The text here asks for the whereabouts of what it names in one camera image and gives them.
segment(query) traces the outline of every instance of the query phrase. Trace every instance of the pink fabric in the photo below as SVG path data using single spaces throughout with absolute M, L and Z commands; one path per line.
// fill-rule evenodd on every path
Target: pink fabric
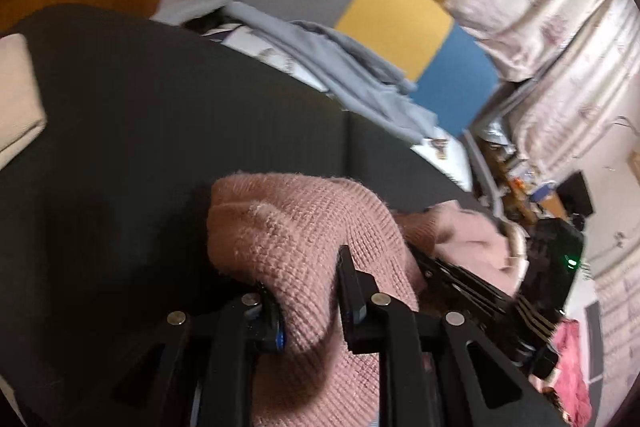
M 396 216 L 404 238 L 424 253 L 462 266 L 496 288 L 513 295 L 518 285 L 506 237 L 486 216 L 447 201 L 424 214 Z
M 474 250 L 481 255 L 498 243 L 489 221 L 476 227 L 476 237 L 454 222 L 439 228 L 438 216 L 449 214 L 434 210 L 405 221 L 405 232 L 414 233 L 414 226 L 434 219 L 436 226 L 420 236 L 425 245 L 455 238 L 463 246 L 476 238 L 484 245 Z M 284 354 L 260 357 L 258 363 L 254 425 L 367 425 L 378 411 L 378 359 L 352 355 L 343 340 L 335 301 L 338 248 L 348 244 L 356 268 L 372 274 L 380 291 L 413 310 L 416 293 L 424 288 L 385 205 L 350 180 L 236 174 L 213 185 L 207 229 L 212 263 L 237 278 L 265 283 L 286 322 Z M 443 232 L 437 238 L 430 236 L 438 230 Z
M 571 417 L 571 425 L 584 427 L 591 418 L 591 402 L 580 368 L 580 324 L 577 321 L 560 323 L 552 343 L 560 355 L 556 366 L 560 375 L 553 387 Z

